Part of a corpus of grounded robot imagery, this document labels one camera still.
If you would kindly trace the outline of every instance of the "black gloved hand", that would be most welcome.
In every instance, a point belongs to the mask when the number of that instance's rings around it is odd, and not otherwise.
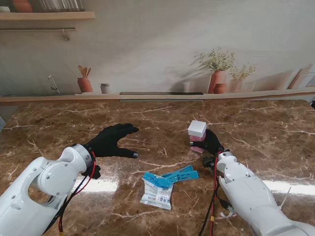
[[[124,156],[130,158],[137,158],[138,153],[126,148],[117,147],[119,139],[137,132],[139,129],[132,124],[116,124],[109,126],[89,141],[84,147],[89,151],[93,151],[95,157],[105,156]]]
[[[219,151],[224,150],[224,147],[220,144],[217,136],[210,129],[206,130],[206,138],[204,141],[190,142],[189,144],[193,147],[205,149],[213,156],[215,156]]]

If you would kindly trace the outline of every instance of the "faucet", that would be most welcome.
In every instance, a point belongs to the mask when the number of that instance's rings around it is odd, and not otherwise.
[[[60,91],[59,91],[59,89],[58,89],[58,87],[57,87],[57,85],[56,85],[56,83],[55,83],[55,81],[54,81],[54,78],[53,78],[51,75],[49,75],[49,76],[48,76],[48,79],[49,79],[49,80],[52,80],[52,82],[53,82],[53,84],[54,84],[54,86],[55,86],[54,88],[53,88],[53,87],[50,87],[50,89],[51,89],[51,90],[54,90],[56,94],[60,94]]]

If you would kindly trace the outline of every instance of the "vase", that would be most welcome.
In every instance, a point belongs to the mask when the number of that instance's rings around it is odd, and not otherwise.
[[[98,84],[98,86],[100,87],[102,94],[109,93],[109,84]]]
[[[88,78],[78,78],[78,85],[81,92],[93,92],[91,82],[88,80]]]
[[[213,89],[215,88],[216,84],[224,84],[226,76],[227,74],[225,70],[215,71],[211,76],[208,93],[213,93]]]
[[[32,5],[27,0],[13,0],[13,6],[18,12],[32,13]]]
[[[214,94],[224,93],[227,84],[216,84],[215,88],[213,89]]]
[[[231,80],[228,83],[227,91],[228,92],[239,92],[242,88],[242,85],[243,85],[243,81]]]

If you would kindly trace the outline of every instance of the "kitchen backdrop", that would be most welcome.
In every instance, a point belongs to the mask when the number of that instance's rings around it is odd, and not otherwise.
[[[70,41],[61,32],[0,31],[0,95],[55,94],[54,84],[60,94],[315,91],[313,0],[29,3],[32,12],[93,11],[96,19],[0,21],[75,28]],[[18,11],[14,1],[10,10]],[[79,65],[91,68],[87,77]]]

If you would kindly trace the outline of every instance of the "wooden utensil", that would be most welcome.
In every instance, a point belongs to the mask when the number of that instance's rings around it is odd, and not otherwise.
[[[83,75],[83,67],[82,66],[79,66],[79,71],[81,72],[82,76],[84,77],[84,75]]]
[[[88,69],[86,67],[84,67],[84,69],[83,69],[83,78],[87,77],[87,72],[88,72]]]
[[[91,71],[91,68],[88,70],[87,76],[89,75],[90,71]]]

